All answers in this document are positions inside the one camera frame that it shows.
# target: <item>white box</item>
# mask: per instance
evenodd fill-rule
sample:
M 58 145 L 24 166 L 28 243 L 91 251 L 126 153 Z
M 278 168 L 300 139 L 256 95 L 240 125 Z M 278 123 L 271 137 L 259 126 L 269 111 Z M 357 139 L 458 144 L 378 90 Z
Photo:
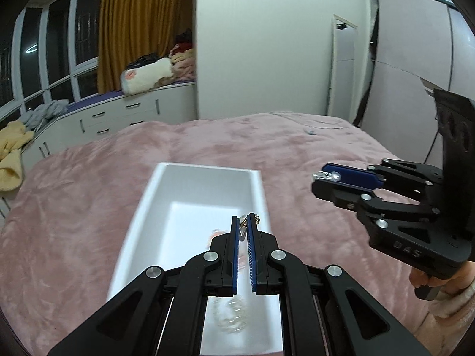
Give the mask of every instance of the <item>white box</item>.
M 135 211 L 115 266 L 107 300 L 147 267 L 183 266 L 228 233 L 233 215 L 253 212 L 270 233 L 259 171 L 160 163 Z M 238 294 L 209 297 L 201 354 L 264 355 L 281 352 L 278 296 L 251 291 L 247 240 L 239 244 Z

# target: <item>blue gripper pad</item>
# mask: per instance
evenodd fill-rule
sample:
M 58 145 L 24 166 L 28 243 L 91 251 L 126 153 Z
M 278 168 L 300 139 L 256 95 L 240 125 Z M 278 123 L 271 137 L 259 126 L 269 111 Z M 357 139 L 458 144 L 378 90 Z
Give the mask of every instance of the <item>blue gripper pad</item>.
M 358 186 L 367 190 L 379 189 L 384 186 L 383 181 L 379 180 L 375 173 L 367 170 L 327 163 L 322 167 L 322 171 L 327 173 L 336 171 L 341 175 L 339 183 Z
M 237 294 L 237 276 L 238 276 L 238 263 L 239 263 L 239 218 L 233 219 L 234 231 L 231 229 L 231 234 L 234 234 L 234 253 L 233 253 L 233 294 Z
M 248 254 L 249 254 L 249 275 L 251 276 L 252 292 L 257 290 L 257 263 L 256 263 L 256 243 L 254 242 L 254 232 L 252 231 L 250 215 L 248 215 Z

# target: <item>yellow towel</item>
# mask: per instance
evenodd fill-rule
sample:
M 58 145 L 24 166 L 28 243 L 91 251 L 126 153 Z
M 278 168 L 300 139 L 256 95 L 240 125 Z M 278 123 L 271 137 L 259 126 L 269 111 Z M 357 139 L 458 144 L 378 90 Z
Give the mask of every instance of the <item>yellow towel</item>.
M 19 120 L 10 122 L 8 126 L 0 130 L 0 160 L 33 139 L 35 133 L 25 132 L 25 130 L 25 125 Z
M 20 150 L 13 150 L 0 162 L 0 191 L 14 190 L 22 180 Z
M 34 136 L 33 131 L 25 130 L 18 120 L 0 130 L 0 191 L 16 189 L 23 180 L 20 148 Z

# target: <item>gray cloth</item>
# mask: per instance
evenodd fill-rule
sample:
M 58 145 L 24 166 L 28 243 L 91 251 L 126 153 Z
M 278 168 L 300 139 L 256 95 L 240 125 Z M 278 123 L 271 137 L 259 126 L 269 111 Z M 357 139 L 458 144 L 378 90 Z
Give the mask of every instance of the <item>gray cloth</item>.
M 18 119 L 27 129 L 37 130 L 44 126 L 49 120 L 63 115 L 67 111 L 69 102 L 67 100 L 54 100 L 50 103 L 40 104 L 34 110 L 27 111 Z

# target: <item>fluffy pink bedspread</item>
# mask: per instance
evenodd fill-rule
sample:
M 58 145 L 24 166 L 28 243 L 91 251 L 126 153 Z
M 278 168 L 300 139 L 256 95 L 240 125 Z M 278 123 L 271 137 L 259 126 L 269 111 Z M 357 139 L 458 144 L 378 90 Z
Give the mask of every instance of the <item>fluffy pink bedspread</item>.
M 366 167 L 382 158 L 395 157 L 346 121 L 291 113 L 149 122 L 68 148 L 27 174 L 1 232 L 0 306 L 25 347 L 46 355 L 104 304 L 142 191 L 168 161 L 260 170 L 279 246 L 309 265 L 343 266 L 414 331 L 427 308 L 409 267 L 371 249 L 353 212 L 310 191 L 327 162 Z

